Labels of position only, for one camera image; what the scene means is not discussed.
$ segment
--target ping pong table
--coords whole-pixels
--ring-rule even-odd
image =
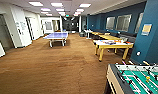
[[[54,33],[50,33],[49,35],[43,38],[50,39],[50,47],[52,47],[52,42],[54,41],[62,41],[62,46],[64,46],[67,37],[68,37],[68,32],[54,32]]]

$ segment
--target light fixture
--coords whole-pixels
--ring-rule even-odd
[[[47,16],[52,16],[52,14],[46,14]]]
[[[78,14],[73,14],[74,16],[78,16]]]
[[[62,7],[63,6],[62,3],[51,3],[51,5],[54,7]]]
[[[65,12],[58,12],[59,14],[65,14]]]
[[[41,12],[41,13],[43,13],[43,14],[48,14],[48,12]]]
[[[51,11],[49,8],[41,8],[42,11]]]
[[[78,11],[78,12],[83,12],[83,11],[84,11],[84,9],[77,9],[77,11]]]
[[[33,6],[43,6],[41,2],[29,2]]]
[[[66,14],[60,14],[61,16],[66,16]]]
[[[81,14],[81,12],[75,12],[75,14]]]
[[[57,11],[64,11],[64,9],[56,9]]]
[[[89,7],[91,4],[81,4],[80,7]]]

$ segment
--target doorway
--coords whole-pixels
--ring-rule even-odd
[[[14,44],[11,39],[8,27],[6,25],[3,15],[1,14],[0,14],[0,42],[4,51],[8,51],[14,48]]]
[[[79,32],[79,17],[64,17],[62,19],[63,29],[66,31]]]
[[[28,17],[25,17],[25,19],[26,19],[26,22],[27,22],[27,26],[28,26],[28,30],[29,30],[31,40],[34,40],[30,19]]]
[[[53,31],[60,30],[60,20],[52,20],[53,23]]]

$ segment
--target desk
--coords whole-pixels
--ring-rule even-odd
[[[101,49],[100,56],[99,56],[100,62],[102,61],[103,51],[106,48],[115,48],[115,53],[116,53],[117,48],[125,48],[122,59],[126,59],[129,48],[133,48],[133,43],[126,44],[126,43],[116,42],[116,44],[112,44],[112,45],[107,44],[111,41],[114,42],[114,40],[93,40],[93,42],[96,44],[96,50],[95,50],[96,55],[97,55],[98,49]]]
[[[101,38],[104,38],[104,39],[107,39],[107,40],[122,40],[118,37],[114,37],[114,36],[111,36],[111,35],[99,35]]]
[[[50,33],[49,35],[43,38],[50,39],[50,47],[52,47],[52,42],[54,41],[62,41],[62,46],[64,46],[67,37],[68,37],[68,32],[54,32],[54,33]]]
[[[87,38],[86,39],[91,39],[90,37],[89,37],[89,33],[91,33],[91,32],[93,32],[93,31],[91,31],[91,30],[84,30],[86,33],[88,33],[88,36],[87,36]]]

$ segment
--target table leg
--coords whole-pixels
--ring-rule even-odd
[[[100,62],[102,61],[103,51],[104,51],[104,48],[102,48],[102,49],[101,49],[101,52],[100,52],[100,56],[99,56],[99,61],[100,61]]]
[[[115,48],[115,54],[117,53],[117,48]]]
[[[87,38],[86,39],[91,39],[90,37],[89,37],[89,33],[88,33],[88,36],[87,36]]]
[[[64,46],[64,39],[62,39],[62,45]]]
[[[98,53],[98,45],[96,45],[95,55],[97,55],[97,53]]]
[[[126,48],[122,59],[126,59],[128,51],[129,51],[129,48]]]
[[[50,40],[50,47],[52,47],[52,40]]]

